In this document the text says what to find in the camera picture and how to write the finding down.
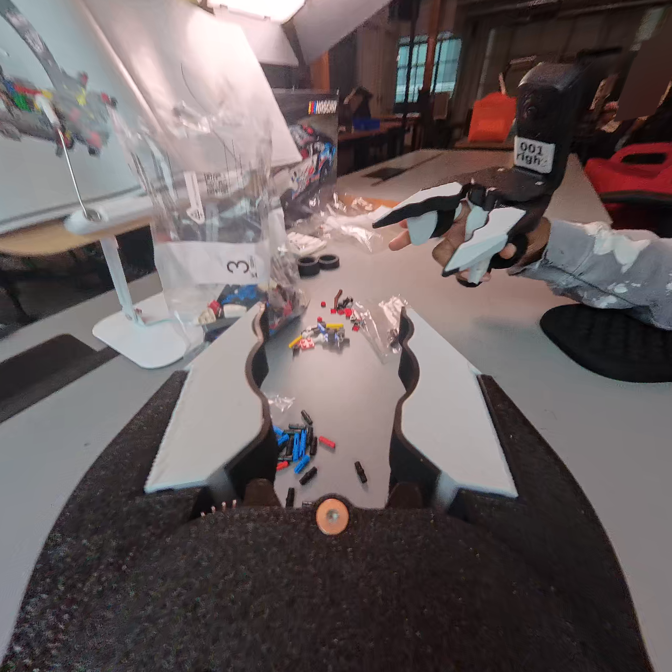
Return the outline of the dark background table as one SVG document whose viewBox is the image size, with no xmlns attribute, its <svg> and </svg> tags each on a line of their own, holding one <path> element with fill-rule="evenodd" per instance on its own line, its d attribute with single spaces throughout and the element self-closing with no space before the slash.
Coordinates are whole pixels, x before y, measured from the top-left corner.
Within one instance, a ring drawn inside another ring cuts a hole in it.
<svg viewBox="0 0 672 672">
<path fill-rule="evenodd" d="M 401 115 L 388 115 L 378 119 L 381 121 L 381 126 L 377 132 L 339 129 L 336 161 L 338 177 L 416 149 L 419 114 L 412 113 L 405 120 Z"/>
</svg>

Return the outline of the white booklet stand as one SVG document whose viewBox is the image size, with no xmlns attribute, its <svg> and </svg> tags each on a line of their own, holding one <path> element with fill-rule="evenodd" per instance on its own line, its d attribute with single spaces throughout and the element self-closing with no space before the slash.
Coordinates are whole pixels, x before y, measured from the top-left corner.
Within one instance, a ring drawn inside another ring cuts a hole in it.
<svg viewBox="0 0 672 672">
<path fill-rule="evenodd" d="M 79 209 L 64 219 L 64 228 L 76 236 L 96 236 L 121 307 L 120 312 L 108 316 L 93 327 L 93 336 L 144 369 L 158 369 L 180 361 L 193 347 L 190 336 L 178 327 L 175 319 L 169 317 L 162 292 L 143 300 L 139 306 L 134 304 L 120 258 L 118 240 L 112 233 L 113 225 L 105 212 L 86 205 L 81 197 L 63 125 L 55 108 L 43 95 L 36 97 L 36 103 L 50 122 L 58 145 L 63 149 L 79 202 Z"/>
</svg>

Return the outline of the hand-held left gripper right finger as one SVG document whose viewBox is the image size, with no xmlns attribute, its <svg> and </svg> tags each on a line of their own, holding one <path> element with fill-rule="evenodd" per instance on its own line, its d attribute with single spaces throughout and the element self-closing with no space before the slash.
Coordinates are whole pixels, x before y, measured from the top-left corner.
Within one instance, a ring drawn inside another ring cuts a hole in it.
<svg viewBox="0 0 672 672">
<path fill-rule="evenodd" d="M 464 491 L 516 500 L 481 372 L 412 308 L 401 311 L 399 345 L 391 481 L 416 486 L 423 506 L 442 511 Z"/>
</svg>

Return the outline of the orange paper sheet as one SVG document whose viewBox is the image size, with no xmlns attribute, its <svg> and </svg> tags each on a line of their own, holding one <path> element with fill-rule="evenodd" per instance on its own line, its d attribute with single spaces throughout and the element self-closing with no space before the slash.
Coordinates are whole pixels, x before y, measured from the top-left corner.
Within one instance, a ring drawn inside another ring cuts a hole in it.
<svg viewBox="0 0 672 672">
<path fill-rule="evenodd" d="M 394 199 L 381 199 L 371 196 L 361 196 L 346 191 L 337 192 L 336 197 L 347 208 L 354 208 L 355 210 L 367 211 L 367 212 L 371 212 L 379 207 L 393 208 L 399 203 L 397 200 Z"/>
</svg>

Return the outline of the person's right hand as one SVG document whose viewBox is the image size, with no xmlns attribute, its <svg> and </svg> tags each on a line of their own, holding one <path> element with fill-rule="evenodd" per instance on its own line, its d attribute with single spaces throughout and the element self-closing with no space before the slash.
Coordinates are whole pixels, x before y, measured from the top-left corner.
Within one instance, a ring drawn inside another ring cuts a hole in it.
<svg viewBox="0 0 672 672">
<path fill-rule="evenodd" d="M 438 239 L 437 245 L 432 250 L 434 260 L 442 268 L 450 262 L 458 247 L 466 239 L 466 223 L 471 209 L 464 200 L 458 210 L 458 217 L 454 219 L 454 223 L 447 233 Z M 413 244 L 408 231 L 408 220 L 402 220 L 399 225 L 402 231 L 388 244 L 391 251 L 400 251 Z"/>
</svg>

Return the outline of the clear plastic bag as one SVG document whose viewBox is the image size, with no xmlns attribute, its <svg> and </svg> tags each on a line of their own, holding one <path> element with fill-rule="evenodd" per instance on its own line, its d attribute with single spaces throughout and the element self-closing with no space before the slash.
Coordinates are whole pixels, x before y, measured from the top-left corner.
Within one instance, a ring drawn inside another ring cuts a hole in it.
<svg viewBox="0 0 672 672">
<path fill-rule="evenodd" d="M 400 315 L 406 307 L 408 302 L 398 294 L 355 301 L 353 304 L 356 326 L 382 364 L 387 364 L 400 352 Z"/>
<path fill-rule="evenodd" d="M 375 229 L 373 224 L 391 210 L 388 202 L 361 196 L 341 199 L 334 194 L 321 212 L 321 230 L 335 243 L 349 244 L 360 251 L 377 254 L 388 250 L 389 243 L 401 233 L 398 224 Z"/>
</svg>

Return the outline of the building instruction booklet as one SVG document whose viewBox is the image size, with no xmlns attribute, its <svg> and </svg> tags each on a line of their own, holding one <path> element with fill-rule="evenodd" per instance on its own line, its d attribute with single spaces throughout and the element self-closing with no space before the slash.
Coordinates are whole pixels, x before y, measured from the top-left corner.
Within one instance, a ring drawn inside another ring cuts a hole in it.
<svg viewBox="0 0 672 672">
<path fill-rule="evenodd" d="M 142 188 L 119 123 L 190 167 L 299 161 L 242 29 L 187 1 L 1 2 L 1 233 Z"/>
</svg>

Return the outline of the pile of blue black pins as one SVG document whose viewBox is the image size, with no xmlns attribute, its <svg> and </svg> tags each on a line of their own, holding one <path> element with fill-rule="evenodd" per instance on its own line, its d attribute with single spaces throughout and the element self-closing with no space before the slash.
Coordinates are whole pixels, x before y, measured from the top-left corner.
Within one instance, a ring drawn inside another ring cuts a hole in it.
<svg viewBox="0 0 672 672">
<path fill-rule="evenodd" d="M 276 475 L 281 503 L 288 509 L 312 508 L 325 495 L 343 495 L 355 505 L 372 507 L 366 441 L 352 423 L 309 416 L 274 426 L 278 441 Z"/>
</svg>

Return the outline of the race car toy box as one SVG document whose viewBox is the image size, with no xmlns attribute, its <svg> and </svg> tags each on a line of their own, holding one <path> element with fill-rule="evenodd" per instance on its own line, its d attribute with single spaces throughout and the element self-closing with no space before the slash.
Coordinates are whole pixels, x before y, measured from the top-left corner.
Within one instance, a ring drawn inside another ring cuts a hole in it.
<svg viewBox="0 0 672 672">
<path fill-rule="evenodd" d="M 337 91 L 315 89 L 273 89 L 273 95 L 300 156 L 273 172 L 288 230 L 334 203 L 340 98 Z"/>
</svg>

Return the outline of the orange chair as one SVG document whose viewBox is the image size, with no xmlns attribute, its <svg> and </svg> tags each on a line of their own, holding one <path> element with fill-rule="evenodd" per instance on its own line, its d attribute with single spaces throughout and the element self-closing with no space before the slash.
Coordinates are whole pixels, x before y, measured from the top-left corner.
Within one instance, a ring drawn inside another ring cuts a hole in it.
<svg viewBox="0 0 672 672">
<path fill-rule="evenodd" d="M 468 131 L 469 143 L 502 143 L 516 118 L 517 98 L 493 92 L 476 100 Z"/>
</svg>

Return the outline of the grey desk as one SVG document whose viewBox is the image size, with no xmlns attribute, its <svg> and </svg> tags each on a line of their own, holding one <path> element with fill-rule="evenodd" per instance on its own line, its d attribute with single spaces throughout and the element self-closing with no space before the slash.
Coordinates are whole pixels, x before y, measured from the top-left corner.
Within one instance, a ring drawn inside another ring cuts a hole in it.
<svg viewBox="0 0 672 672">
<path fill-rule="evenodd" d="M 254 315 L 234 384 L 257 404 L 230 505 L 206 485 L 144 492 L 197 373 L 178 371 L 108 444 L 38 555 L 2 671 L 652 671 L 591 503 L 491 376 L 476 400 L 517 497 L 458 486 L 402 430 L 423 365 L 401 318 L 405 393 L 382 509 L 336 493 L 283 508 Z"/>
</svg>

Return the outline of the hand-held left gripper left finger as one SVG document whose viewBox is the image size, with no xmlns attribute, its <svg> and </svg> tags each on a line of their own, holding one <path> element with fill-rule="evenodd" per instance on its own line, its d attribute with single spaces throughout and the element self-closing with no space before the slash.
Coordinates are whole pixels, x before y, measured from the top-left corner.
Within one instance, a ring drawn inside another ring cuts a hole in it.
<svg viewBox="0 0 672 672">
<path fill-rule="evenodd" d="M 269 372 L 265 304 L 256 303 L 189 365 L 145 494 L 206 489 L 242 503 L 248 485 L 273 483 L 278 443 L 261 386 Z"/>
</svg>

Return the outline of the clear bag of toy bricks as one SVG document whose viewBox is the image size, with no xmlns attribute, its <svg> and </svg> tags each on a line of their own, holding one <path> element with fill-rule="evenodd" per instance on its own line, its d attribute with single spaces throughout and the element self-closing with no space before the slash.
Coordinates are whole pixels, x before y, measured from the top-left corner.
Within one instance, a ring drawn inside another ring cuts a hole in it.
<svg viewBox="0 0 672 672">
<path fill-rule="evenodd" d="M 155 266 L 172 319 L 212 341 L 261 302 L 271 335 L 300 317 L 297 255 L 272 175 L 272 120 L 175 105 L 162 131 L 112 114 L 153 207 Z"/>
</svg>

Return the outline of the red chair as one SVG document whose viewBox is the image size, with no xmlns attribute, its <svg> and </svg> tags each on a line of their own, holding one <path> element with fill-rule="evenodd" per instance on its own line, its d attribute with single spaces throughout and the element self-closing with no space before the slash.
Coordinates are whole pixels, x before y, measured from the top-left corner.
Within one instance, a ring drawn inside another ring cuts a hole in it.
<svg viewBox="0 0 672 672">
<path fill-rule="evenodd" d="M 609 159 L 589 159 L 584 172 L 615 229 L 671 236 L 670 142 L 628 145 Z"/>
</svg>

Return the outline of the black elbow cushion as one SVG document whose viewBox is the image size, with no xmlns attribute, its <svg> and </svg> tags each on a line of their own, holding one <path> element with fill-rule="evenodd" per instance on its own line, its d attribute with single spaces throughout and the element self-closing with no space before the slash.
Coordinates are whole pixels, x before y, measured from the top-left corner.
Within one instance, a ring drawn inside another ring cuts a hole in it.
<svg viewBox="0 0 672 672">
<path fill-rule="evenodd" d="M 545 336 L 584 369 L 621 382 L 671 382 L 671 332 L 625 310 L 582 304 L 554 307 L 540 319 Z"/>
</svg>

